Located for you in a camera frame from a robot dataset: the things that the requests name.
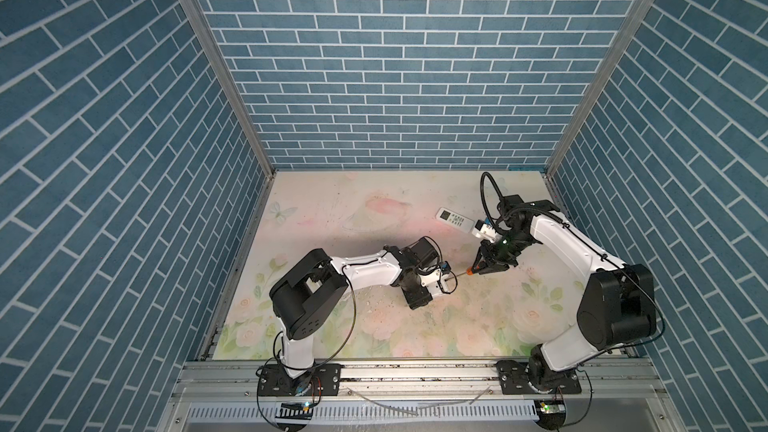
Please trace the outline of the orange black screwdriver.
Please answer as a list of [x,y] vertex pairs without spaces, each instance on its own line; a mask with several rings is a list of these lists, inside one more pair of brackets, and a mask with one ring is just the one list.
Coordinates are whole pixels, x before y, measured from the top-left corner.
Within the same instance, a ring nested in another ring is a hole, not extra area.
[[453,270],[447,271],[443,275],[443,279],[445,281],[449,281],[449,280],[457,281],[459,277],[462,277],[462,276],[465,276],[465,275],[472,276],[473,275],[472,270],[471,269],[467,269],[467,270],[465,270],[463,272],[459,272],[459,273],[455,273]]

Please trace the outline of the white remote with display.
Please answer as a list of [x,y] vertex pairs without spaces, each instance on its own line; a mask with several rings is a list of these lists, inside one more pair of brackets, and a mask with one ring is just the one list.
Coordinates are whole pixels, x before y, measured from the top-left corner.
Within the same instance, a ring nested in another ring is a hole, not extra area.
[[466,216],[458,214],[450,209],[441,207],[435,214],[435,219],[447,226],[457,229],[463,233],[471,233],[476,225],[476,221]]

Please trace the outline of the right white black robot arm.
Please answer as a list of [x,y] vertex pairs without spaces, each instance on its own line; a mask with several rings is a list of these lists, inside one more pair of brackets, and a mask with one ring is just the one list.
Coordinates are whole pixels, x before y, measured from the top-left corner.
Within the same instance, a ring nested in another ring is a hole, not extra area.
[[609,350],[654,337],[659,317],[654,278],[647,267],[608,253],[548,200],[525,202],[518,195],[505,196],[498,214],[477,221],[471,229],[480,239],[472,274],[506,271],[518,264],[524,250],[542,245],[583,285],[575,324],[535,346],[531,367],[569,371]]

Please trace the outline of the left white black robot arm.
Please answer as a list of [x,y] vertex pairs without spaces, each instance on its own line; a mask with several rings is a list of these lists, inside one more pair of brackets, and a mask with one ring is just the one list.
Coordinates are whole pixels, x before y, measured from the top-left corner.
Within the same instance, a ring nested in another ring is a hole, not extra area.
[[323,249],[307,253],[271,288],[269,297],[281,322],[281,350],[275,361],[291,380],[323,366],[313,353],[313,335],[343,296],[370,287],[399,289],[407,306],[417,310],[452,294],[457,276],[429,237],[399,248],[356,257],[332,257]]

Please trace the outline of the right circuit board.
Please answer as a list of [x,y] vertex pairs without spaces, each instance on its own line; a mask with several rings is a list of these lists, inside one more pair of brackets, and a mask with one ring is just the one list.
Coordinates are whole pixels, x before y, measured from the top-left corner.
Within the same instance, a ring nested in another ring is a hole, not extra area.
[[537,409],[540,415],[565,415],[566,407],[562,401],[538,401]]

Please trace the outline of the circuit board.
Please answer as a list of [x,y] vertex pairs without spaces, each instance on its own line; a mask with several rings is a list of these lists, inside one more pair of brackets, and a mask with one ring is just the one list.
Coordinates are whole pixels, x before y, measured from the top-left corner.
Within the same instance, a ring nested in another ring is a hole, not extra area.
[[314,408],[302,404],[282,403],[276,408],[276,421],[311,420]]
[[537,409],[540,415],[565,415],[566,407],[562,401],[538,401]]

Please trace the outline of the left circuit board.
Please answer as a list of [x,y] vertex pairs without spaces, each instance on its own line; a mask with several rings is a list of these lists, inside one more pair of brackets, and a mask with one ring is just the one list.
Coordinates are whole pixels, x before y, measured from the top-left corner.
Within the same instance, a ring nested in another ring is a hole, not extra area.
[[276,408],[276,421],[311,420],[314,408],[302,404],[282,403]]

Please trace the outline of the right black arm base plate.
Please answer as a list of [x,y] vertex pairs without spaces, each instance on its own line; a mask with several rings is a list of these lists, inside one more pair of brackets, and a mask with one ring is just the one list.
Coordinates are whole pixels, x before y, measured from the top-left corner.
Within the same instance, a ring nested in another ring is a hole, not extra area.
[[504,395],[577,395],[582,392],[574,369],[553,371],[538,359],[526,363],[500,360],[495,367]]

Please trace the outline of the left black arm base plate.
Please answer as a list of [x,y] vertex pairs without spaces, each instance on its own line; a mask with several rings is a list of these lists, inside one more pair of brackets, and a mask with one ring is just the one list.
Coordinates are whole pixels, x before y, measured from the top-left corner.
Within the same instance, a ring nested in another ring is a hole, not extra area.
[[292,378],[279,364],[265,364],[258,370],[258,395],[265,397],[337,396],[342,366],[330,363]]

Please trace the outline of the aluminium front rail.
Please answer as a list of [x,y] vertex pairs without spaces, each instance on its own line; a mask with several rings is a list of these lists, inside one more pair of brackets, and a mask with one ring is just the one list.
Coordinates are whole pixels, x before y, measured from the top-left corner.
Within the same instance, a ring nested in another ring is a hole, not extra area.
[[[603,358],[581,366],[577,395],[504,395],[490,359],[346,360],[337,396],[258,395],[255,361],[189,362],[182,369],[159,427],[163,431],[680,431],[683,421],[651,362]],[[536,422],[420,422],[370,425],[190,424],[191,406],[288,402],[317,407],[331,401],[386,403],[473,403],[488,400],[562,401],[565,415],[540,415]]]

